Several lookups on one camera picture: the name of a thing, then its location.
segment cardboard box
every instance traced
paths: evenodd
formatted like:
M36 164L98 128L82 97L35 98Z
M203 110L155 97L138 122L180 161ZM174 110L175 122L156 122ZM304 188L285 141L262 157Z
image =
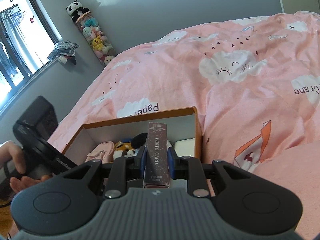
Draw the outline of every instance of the cardboard box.
M84 163L88 153L102 142L117 142L123 138L148 132L149 122L165 123L171 143L195 138L195 157L201 159L202 131L195 107L174 109L150 114L128 116L82 125L62 152L74 163Z

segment wooden floor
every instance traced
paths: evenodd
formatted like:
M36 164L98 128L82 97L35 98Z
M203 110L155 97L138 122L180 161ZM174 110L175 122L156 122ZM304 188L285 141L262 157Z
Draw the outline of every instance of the wooden floor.
M12 217L10 215L10 206L0 208L0 234L7 238L8 232L12 226Z

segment pink duvet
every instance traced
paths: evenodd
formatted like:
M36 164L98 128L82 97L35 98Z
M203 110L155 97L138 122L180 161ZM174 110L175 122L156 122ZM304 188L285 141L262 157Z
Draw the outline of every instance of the pink duvet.
M174 31L104 69L50 138L84 123L196 106L203 161L224 159L303 202L297 232L320 232L320 15L297 12Z

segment finger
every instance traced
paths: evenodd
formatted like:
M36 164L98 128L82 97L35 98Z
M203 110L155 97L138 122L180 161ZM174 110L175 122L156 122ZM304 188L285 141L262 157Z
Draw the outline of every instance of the finger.
M18 145L12 144L9 147L9 153L12 156L13 163L16 166L17 171L20 174L24 174L26 172L26 161L24 159L22 149Z
M10 188L13 190L13 192L15 193L15 194L18 194L19 193L19 190L16 188L16 186L14 185L14 184L12 184L11 182L10 182Z
M14 178L12 177L10 179L10 187L12 188L12 190L15 192L15 193L18 193L22 190L25 189L25 186L23 185L23 183L21 182L21 180L17 179L17 178Z
M5 163L12 158L9 151L8 151L8 145L13 144L13 143L14 142L12 142L12 141L7 141L1 145L1 147L0 147L0 163Z
M45 181L45 180L47 180L47 179L51 179L52 177L50 176L50 175L43 175L42 177L41 177L41 181Z
M38 184L40 182L40 180L35 180L35 179L30 178L30 177L23 176L21 178L21 182L23 183L25 188L27 188L27 187L31 187L31 186L33 186L35 184Z

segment plush toy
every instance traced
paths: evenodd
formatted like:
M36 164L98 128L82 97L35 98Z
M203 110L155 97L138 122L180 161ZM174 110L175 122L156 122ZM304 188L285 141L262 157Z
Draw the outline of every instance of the plush toy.
M114 148L113 160L125 155L134 156L135 153L136 151L134 150L134 148L132 148L130 142L117 142Z
M105 65L108 65L109 62L114 58L114 56L106 56L104 59L104 63Z
M96 38L96 35L94 34L94 32L87 33L84 36L88 42L93 41Z
M92 30L90 27L84 27L82 30L82 33L84 36L88 35L89 33L91 34Z
M147 137L148 137L148 133L147 132L138 134L137 136L132 138L131 146L134 149L139 149L141 146L143 146L146 143Z
M94 26L98 26L99 23L98 23L98 21L97 21L95 18L90 18L90 19L86 20L86 21L83 23L83 25L84 25L85 27L94 27Z
M104 42L107 42L108 38L106 36L101 36L101 40L104 41Z
M100 59L102 62L104 61L106 55L104 55L102 51L94 50L93 52L96 54L98 59Z
M100 26L93 26L92 28L91 28L91 30L92 30L92 32L94 32L95 33L95 35L96 36L101 36L101 35L103 35L103 32L100 30Z
M89 12L89 9L83 8L82 4L77 0L75 0L73 3L70 3L69 6L66 7L66 10L68 14L72 16L73 22L76 22L77 19L79 19L79 17L84 13Z
M110 49L112 49L112 46L109 44L108 46L104 46L102 48L102 52L107 55Z
M94 50L102 51L102 48L104 47L104 45L102 43L100 35L92 41L92 47Z

